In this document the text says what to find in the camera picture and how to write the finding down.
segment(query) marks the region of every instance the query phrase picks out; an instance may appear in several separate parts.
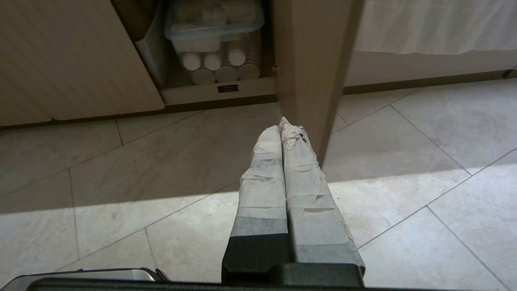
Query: plastic storage container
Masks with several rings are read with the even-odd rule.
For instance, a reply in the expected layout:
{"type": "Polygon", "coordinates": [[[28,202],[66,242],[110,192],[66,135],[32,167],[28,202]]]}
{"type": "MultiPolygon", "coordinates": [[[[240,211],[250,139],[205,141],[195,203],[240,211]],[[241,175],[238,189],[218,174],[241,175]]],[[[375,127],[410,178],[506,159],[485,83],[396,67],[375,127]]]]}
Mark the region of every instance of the plastic storage container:
{"type": "Polygon", "coordinates": [[[259,0],[172,0],[165,36],[195,84],[231,82],[260,77],[263,24],[259,0]]]}

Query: open cabinet door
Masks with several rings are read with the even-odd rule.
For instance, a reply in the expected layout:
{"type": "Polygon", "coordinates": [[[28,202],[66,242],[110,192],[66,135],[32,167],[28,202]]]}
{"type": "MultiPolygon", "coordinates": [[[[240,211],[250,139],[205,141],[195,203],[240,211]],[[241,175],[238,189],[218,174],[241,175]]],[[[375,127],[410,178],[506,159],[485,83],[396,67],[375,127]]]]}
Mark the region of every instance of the open cabinet door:
{"type": "Polygon", "coordinates": [[[0,75],[43,115],[67,120],[164,107],[109,0],[3,0],[0,27],[0,75]]]}
{"type": "Polygon", "coordinates": [[[277,97],[307,130],[321,163],[352,52],[362,0],[273,0],[277,97]]]}

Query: tile floor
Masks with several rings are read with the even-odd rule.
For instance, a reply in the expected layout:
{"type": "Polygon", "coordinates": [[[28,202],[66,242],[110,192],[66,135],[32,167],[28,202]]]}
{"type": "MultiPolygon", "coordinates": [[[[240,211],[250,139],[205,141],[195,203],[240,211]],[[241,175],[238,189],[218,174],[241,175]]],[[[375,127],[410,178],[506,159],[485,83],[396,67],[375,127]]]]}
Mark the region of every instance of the tile floor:
{"type": "MultiPolygon", "coordinates": [[[[517,291],[517,79],[343,96],[323,171],[368,286],[517,291]]],[[[158,267],[217,282],[277,104],[0,131],[0,285],[158,267]]]]}

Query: white curtain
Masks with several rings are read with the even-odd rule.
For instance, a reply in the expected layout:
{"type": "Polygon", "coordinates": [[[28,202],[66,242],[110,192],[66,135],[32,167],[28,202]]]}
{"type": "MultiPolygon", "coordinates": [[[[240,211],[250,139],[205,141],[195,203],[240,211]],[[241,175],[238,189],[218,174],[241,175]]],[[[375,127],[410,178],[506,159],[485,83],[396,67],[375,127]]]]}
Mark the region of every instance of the white curtain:
{"type": "Polygon", "coordinates": [[[517,0],[367,0],[359,51],[460,54],[517,49],[517,0]]]}

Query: drawer label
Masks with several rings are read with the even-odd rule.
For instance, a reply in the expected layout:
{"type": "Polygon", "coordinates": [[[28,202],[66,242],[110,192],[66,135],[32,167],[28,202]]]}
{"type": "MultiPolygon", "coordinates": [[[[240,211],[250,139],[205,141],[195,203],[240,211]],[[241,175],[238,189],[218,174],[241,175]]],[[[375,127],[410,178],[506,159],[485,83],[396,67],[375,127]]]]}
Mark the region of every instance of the drawer label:
{"type": "Polygon", "coordinates": [[[237,86],[237,84],[223,85],[223,86],[218,86],[217,90],[219,90],[219,93],[237,92],[237,91],[239,91],[239,86],[237,86]]]}

